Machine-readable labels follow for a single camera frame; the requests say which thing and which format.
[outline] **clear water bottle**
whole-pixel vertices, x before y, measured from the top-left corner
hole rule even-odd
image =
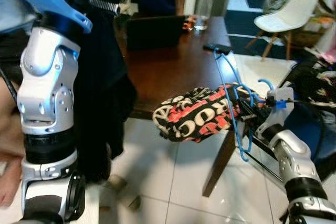
[[[211,15],[213,2],[214,0],[198,0],[195,24],[196,30],[205,30],[208,27],[207,21]]]

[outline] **wooden chair leg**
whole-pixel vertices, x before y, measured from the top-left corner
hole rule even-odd
[[[257,41],[257,39],[258,39],[261,35],[264,34],[264,32],[265,32],[265,31],[260,30],[260,32],[258,33],[257,37],[255,37],[253,40],[251,40],[251,41],[245,46],[245,48],[247,49],[248,47],[250,47],[251,45],[253,45],[253,44]]]
[[[277,39],[277,37],[278,37],[278,33],[273,34],[271,42],[267,45],[264,53],[262,54],[263,57],[262,57],[261,61],[265,60],[266,56],[268,55],[269,51],[271,50],[271,47],[272,47],[274,41]]]
[[[290,60],[290,44],[292,43],[292,31],[288,32],[288,41],[287,41],[287,55],[286,59]]]
[[[205,181],[202,191],[204,197],[209,197],[212,193],[235,149],[235,131],[229,130]]]

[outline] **tiled floor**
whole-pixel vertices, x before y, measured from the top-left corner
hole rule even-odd
[[[247,0],[229,0],[228,10],[240,10],[242,12],[262,13],[263,9],[248,7]]]
[[[242,78],[252,89],[265,95],[268,87],[257,82],[266,78],[276,86],[293,62],[236,55]],[[202,197],[202,188],[225,131],[196,144],[171,143],[159,137],[151,121],[128,119],[125,124],[125,152],[112,165],[112,172],[124,177],[142,195],[142,208],[128,211],[113,192],[104,193],[103,200],[111,202],[111,210],[100,213],[100,224],[208,224],[208,223],[280,223],[278,218],[288,201],[281,187],[255,169],[254,163],[243,162],[239,152],[233,154],[209,198]],[[254,155],[277,169],[253,146]],[[335,202],[334,175],[324,185],[329,198]],[[14,205],[0,215],[8,220],[19,211],[20,193]]]

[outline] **person's leg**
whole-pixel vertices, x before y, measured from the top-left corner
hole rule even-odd
[[[5,84],[0,78],[0,151],[16,156],[24,156],[25,148],[20,114]]]
[[[0,176],[0,207],[9,207],[21,181],[21,156],[0,152],[0,161],[7,162],[5,173]]]
[[[20,116],[16,104],[0,78],[0,161],[7,162],[0,177],[0,207],[9,206],[21,180],[21,160],[25,155]]]

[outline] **table leg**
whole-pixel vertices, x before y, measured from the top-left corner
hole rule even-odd
[[[215,162],[206,179],[202,192],[202,195],[204,197],[209,197],[212,193],[215,185],[219,180],[219,177],[222,175],[227,163],[229,162],[233,152],[235,151],[235,148],[235,132],[230,130],[225,136],[221,148],[218,151]]]

